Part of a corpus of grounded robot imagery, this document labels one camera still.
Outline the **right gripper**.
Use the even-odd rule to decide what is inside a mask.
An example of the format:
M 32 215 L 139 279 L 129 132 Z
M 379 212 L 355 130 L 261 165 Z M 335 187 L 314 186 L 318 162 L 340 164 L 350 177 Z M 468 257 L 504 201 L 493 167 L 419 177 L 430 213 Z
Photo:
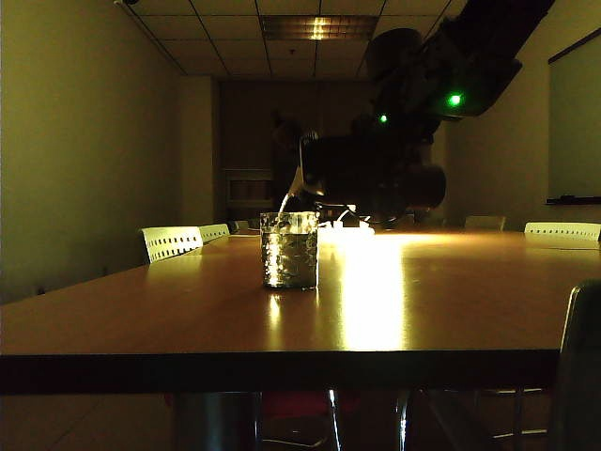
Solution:
M 386 31 L 369 43 L 365 63 L 375 97 L 373 112 L 352 123 L 361 143 L 356 204 L 374 222 L 393 222 L 408 207 L 413 144 L 432 144 L 441 123 L 431 107 L 445 85 L 445 30 L 428 39 L 412 28 Z

